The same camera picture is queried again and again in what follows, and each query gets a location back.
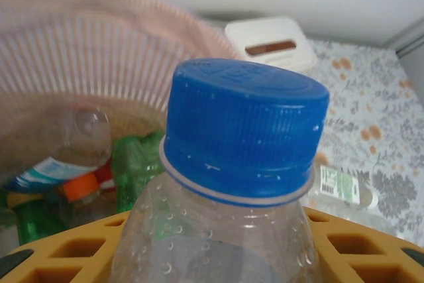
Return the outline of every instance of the gray floral pattern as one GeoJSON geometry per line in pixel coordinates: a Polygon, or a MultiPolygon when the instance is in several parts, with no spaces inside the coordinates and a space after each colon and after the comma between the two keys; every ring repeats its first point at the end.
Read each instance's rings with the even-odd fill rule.
{"type": "Polygon", "coordinates": [[[319,156],[379,194],[378,213],[424,246],[424,111],[392,50],[311,40],[306,71],[331,102],[319,156]]]}

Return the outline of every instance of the barcode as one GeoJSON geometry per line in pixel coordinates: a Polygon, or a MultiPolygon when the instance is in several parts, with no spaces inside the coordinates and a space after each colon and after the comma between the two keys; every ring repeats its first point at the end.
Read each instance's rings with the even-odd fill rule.
{"type": "Polygon", "coordinates": [[[334,187],[331,187],[331,186],[326,185],[326,184],[322,184],[321,185],[321,191],[326,192],[327,194],[333,195],[334,194],[334,187]]]}

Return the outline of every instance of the green plastic bottle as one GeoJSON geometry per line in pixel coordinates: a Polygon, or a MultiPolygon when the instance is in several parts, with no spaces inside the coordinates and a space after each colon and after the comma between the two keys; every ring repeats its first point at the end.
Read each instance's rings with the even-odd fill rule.
{"type": "Polygon", "coordinates": [[[164,132],[127,136],[113,143],[111,169],[117,189],[117,213],[131,210],[147,183],[164,172],[159,143],[164,132]]]}
{"type": "Polygon", "coordinates": [[[17,216],[21,245],[68,229],[58,217],[47,210],[44,197],[40,194],[9,193],[7,204],[17,216]]]}

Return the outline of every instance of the empty plastic bottle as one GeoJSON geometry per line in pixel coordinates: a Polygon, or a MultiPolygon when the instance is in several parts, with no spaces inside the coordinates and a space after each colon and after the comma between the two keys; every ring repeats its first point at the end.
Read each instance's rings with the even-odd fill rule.
{"type": "Polygon", "coordinates": [[[7,204],[16,213],[21,245],[68,229],[47,210],[44,197],[40,194],[9,193],[7,204]]]}
{"type": "Polygon", "coordinates": [[[17,218],[13,211],[0,207],[0,258],[19,247],[17,218]]]}
{"type": "Polygon", "coordinates": [[[91,172],[111,154],[107,116],[85,103],[61,103],[0,141],[0,186],[40,193],[91,172]]]}
{"type": "Polygon", "coordinates": [[[392,224],[376,214],[378,194],[358,178],[320,164],[314,164],[314,175],[312,188],[301,199],[304,206],[397,235],[392,224]]]}
{"type": "Polygon", "coordinates": [[[66,182],[63,186],[66,197],[74,205],[70,227],[79,227],[115,213],[115,206],[101,196],[100,185],[94,173],[90,172],[66,182]]]}
{"type": "Polygon", "coordinates": [[[164,133],[127,136],[113,143],[111,169],[117,189],[117,212],[131,210],[147,183],[164,172],[159,143],[164,133]]]}
{"type": "Polygon", "coordinates": [[[301,74],[200,59],[175,71],[160,158],[127,220],[109,283],[322,282],[297,200],[329,92],[301,74]]]}

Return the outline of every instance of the bottle label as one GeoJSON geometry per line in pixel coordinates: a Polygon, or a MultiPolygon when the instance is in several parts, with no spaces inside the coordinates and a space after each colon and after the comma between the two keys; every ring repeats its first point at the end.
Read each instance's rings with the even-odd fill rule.
{"type": "Polygon", "coordinates": [[[49,157],[17,176],[5,188],[12,192],[45,192],[96,168],[67,164],[49,157]]]}
{"type": "Polygon", "coordinates": [[[359,181],[351,175],[321,166],[321,193],[352,203],[360,203],[359,181]]]}

